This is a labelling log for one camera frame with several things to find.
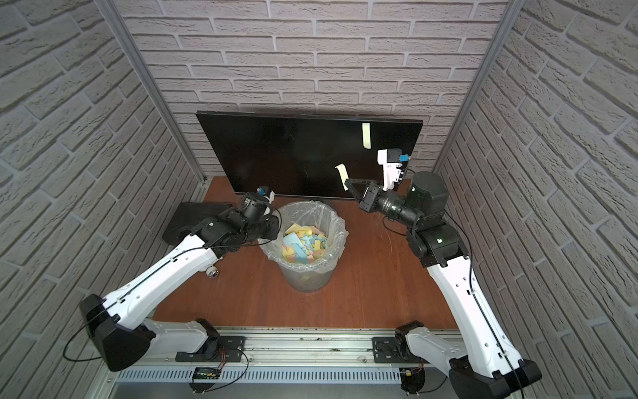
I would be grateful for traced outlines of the yellow-green sticky note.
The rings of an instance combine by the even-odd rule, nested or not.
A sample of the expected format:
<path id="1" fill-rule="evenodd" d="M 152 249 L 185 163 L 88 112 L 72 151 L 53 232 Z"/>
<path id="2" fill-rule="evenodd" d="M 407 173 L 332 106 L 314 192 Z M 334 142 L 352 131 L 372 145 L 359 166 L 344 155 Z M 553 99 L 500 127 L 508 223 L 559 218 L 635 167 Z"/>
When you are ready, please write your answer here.
<path id="1" fill-rule="evenodd" d="M 349 175 L 347 173 L 347 168 L 345 167 L 344 164 L 339 164 L 335 167 L 335 169 L 338 171 L 341 182 L 342 182 L 342 187 L 344 189 L 344 191 L 349 191 L 348 187 L 347 187 L 347 180 L 349 179 Z"/>

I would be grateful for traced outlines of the clear plastic bin liner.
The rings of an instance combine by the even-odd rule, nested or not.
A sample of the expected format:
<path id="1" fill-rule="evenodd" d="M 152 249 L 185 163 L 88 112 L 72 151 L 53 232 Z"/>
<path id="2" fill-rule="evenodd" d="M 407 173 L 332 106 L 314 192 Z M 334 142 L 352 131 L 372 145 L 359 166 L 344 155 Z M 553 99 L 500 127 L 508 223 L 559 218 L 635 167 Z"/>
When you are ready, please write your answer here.
<path id="1" fill-rule="evenodd" d="M 294 202 L 281 207 L 276 215 L 281 218 L 277 238 L 260 242 L 268 259 L 276 264 L 286 261 L 282 255 L 282 241 L 292 224 L 316 226 L 327 236 L 327 249 L 321 260 L 337 263 L 342 257 L 349 236 L 346 221 L 327 204 L 318 201 Z"/>

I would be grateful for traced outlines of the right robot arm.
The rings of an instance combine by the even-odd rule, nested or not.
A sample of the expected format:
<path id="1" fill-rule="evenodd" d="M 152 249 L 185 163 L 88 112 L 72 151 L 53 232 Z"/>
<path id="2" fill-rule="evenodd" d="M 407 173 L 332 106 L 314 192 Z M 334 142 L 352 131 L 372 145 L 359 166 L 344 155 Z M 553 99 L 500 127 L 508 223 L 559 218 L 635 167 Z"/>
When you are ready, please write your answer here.
<path id="1" fill-rule="evenodd" d="M 406 227 L 409 248 L 442 292 L 464 342 L 455 346 L 413 322 L 396 331 L 403 348 L 446 374 L 460 398 L 506 398 L 541 380 L 536 362 L 521 356 L 488 304 L 472 250 L 444 219 L 449 192 L 440 176 L 415 174 L 404 196 L 375 181 L 343 184 L 363 211 Z"/>

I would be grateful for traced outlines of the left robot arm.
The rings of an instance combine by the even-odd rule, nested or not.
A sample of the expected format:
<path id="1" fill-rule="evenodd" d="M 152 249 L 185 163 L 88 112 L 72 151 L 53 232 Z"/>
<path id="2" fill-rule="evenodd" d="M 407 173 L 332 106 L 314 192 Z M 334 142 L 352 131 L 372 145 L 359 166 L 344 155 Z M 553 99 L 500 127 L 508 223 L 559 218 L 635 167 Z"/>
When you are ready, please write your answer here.
<path id="1" fill-rule="evenodd" d="M 99 359 L 111 372 L 122 371 L 143 357 L 202 352 L 216 357 L 217 331 L 204 319 L 189 323 L 155 322 L 149 315 L 193 275 L 214 275 L 227 253 L 252 242 L 277 238 L 281 222 L 275 214 L 275 194 L 260 187 L 238 207 L 225 203 L 181 204 L 169 234 L 181 239 L 164 258 L 128 284 L 104 297 L 91 294 L 79 304 L 84 329 Z"/>

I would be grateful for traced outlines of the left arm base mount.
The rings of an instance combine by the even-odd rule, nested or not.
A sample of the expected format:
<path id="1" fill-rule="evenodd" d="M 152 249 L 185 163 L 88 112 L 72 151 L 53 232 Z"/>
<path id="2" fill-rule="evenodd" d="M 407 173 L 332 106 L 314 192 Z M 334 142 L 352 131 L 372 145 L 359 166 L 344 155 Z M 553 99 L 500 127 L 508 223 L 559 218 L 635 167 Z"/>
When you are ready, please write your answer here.
<path id="1" fill-rule="evenodd" d="M 196 352 L 178 352 L 176 362 L 241 362 L 246 337 L 220 336 L 208 338 L 204 345 Z"/>

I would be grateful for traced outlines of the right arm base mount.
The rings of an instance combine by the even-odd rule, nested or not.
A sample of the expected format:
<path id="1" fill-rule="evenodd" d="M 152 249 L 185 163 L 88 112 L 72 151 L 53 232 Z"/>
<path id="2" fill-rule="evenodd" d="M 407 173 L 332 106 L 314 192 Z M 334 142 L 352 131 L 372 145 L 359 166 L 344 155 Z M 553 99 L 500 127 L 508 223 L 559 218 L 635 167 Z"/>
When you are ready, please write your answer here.
<path id="1" fill-rule="evenodd" d="M 420 365 L 422 359 L 413 355 L 396 337 L 373 337 L 372 354 L 375 363 L 409 363 Z"/>

